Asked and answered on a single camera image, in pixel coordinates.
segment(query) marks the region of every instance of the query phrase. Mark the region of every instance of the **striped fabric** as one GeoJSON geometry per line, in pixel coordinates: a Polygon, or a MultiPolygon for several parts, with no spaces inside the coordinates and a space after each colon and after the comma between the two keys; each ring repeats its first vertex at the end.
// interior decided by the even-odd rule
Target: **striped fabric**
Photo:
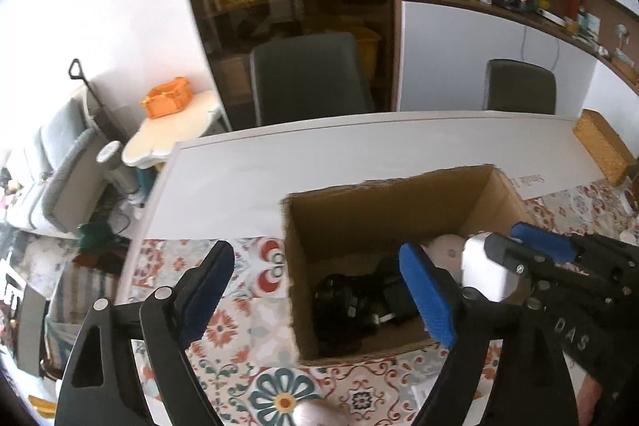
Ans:
{"type": "Polygon", "coordinates": [[[54,368],[65,369],[84,317],[98,298],[115,298],[117,281],[97,269],[66,265],[45,318],[47,357],[54,368]]]}

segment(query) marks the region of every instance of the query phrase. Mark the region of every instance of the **teal flower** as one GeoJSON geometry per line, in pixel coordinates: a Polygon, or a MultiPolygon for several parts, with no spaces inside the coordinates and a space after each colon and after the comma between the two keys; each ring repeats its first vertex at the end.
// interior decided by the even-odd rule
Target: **teal flower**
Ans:
{"type": "Polygon", "coordinates": [[[258,412],[258,423],[262,426],[295,426],[291,414],[297,403],[320,398],[315,393],[315,383],[302,371],[269,370],[253,384],[255,390],[248,400],[258,412]]]}

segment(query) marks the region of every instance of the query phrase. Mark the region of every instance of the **chair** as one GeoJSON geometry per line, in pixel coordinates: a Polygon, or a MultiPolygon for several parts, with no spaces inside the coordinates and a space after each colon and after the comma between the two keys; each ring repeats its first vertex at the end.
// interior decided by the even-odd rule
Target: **chair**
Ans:
{"type": "Polygon", "coordinates": [[[258,126],[373,112],[349,33],[260,44],[250,54],[250,73],[258,126]]]}
{"type": "Polygon", "coordinates": [[[552,71],[496,58],[486,65],[484,110],[555,114],[557,82],[552,71]]]}

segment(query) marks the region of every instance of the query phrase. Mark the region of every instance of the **table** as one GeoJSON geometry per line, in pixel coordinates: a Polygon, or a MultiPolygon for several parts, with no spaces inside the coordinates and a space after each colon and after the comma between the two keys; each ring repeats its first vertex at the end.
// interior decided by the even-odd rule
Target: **table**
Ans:
{"type": "Polygon", "coordinates": [[[145,119],[122,150],[122,161],[138,168],[164,162],[175,143],[203,136],[221,115],[222,103],[214,91],[198,93],[183,111],[145,119]]]}
{"type": "MultiPolygon", "coordinates": [[[[281,199],[325,186],[491,162],[511,178],[540,225],[618,236],[629,217],[574,138],[573,125],[572,119],[544,115],[389,113],[179,143],[149,198],[118,301],[138,301],[161,285],[174,285],[216,239],[228,240],[236,252],[233,279],[203,339],[188,351],[223,421],[287,424],[288,389],[295,398],[318,395],[343,406],[354,424],[408,424],[417,411],[411,387],[437,373],[446,352],[434,347],[350,366],[297,366],[288,327],[281,199]]],[[[135,352],[145,392],[156,395],[143,343],[135,352]]],[[[499,352],[494,343],[476,408],[485,404],[499,352]]]]}

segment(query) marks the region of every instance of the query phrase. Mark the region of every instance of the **flower pattern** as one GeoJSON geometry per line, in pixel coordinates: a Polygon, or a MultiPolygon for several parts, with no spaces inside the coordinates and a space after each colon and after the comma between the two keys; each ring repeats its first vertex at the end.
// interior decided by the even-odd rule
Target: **flower pattern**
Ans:
{"type": "MultiPolygon", "coordinates": [[[[596,232],[618,237],[629,223],[605,180],[525,201],[536,222],[558,233],[596,232]]],[[[632,228],[639,236],[639,225],[632,228]]],[[[290,329],[288,276],[277,238],[228,240],[235,270],[206,333],[187,351],[194,373],[225,424],[294,426],[301,400],[323,398],[357,426],[410,424],[419,407],[413,387],[427,384],[448,355],[437,343],[387,359],[324,368],[298,368],[290,329]]],[[[198,265],[215,240],[143,243],[129,291],[141,301],[161,285],[174,285],[198,265]]],[[[133,342],[146,395],[159,399],[144,342],[133,342]]],[[[501,343],[491,342],[471,411],[480,421],[498,370],[501,343]]],[[[584,372],[569,362],[578,392],[584,372]]]]}
{"type": "Polygon", "coordinates": [[[308,373],[291,369],[271,369],[261,373],[253,382],[248,398],[257,411],[262,426],[295,426],[292,412],[299,401],[319,399],[315,382],[308,373]]]}

